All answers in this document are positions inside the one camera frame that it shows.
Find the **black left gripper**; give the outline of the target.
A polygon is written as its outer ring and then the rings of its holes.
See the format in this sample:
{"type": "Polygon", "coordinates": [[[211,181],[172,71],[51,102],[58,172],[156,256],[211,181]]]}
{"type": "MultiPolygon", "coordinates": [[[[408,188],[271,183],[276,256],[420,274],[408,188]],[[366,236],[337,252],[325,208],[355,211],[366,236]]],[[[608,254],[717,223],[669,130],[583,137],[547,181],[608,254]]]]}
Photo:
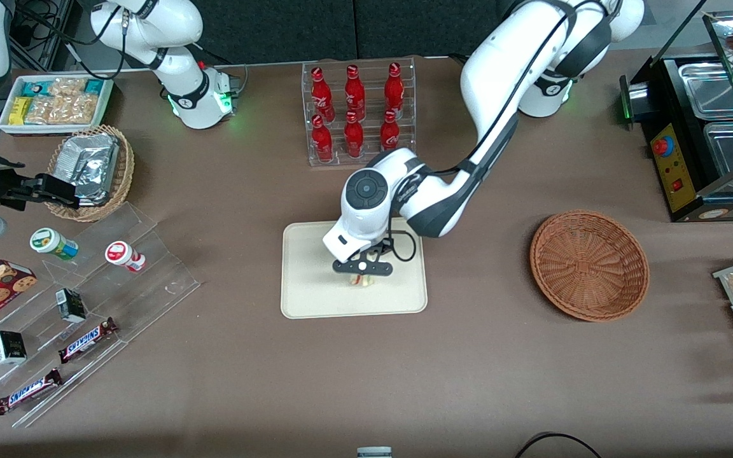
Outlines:
{"type": "Polygon", "coordinates": [[[386,261],[382,261],[383,255],[390,253],[389,246],[374,246],[369,249],[352,255],[352,258],[344,261],[333,261],[332,270],[340,274],[349,274],[349,283],[357,281],[357,275],[366,275],[366,284],[375,284],[376,276],[388,277],[393,273],[393,266],[386,261]]]}

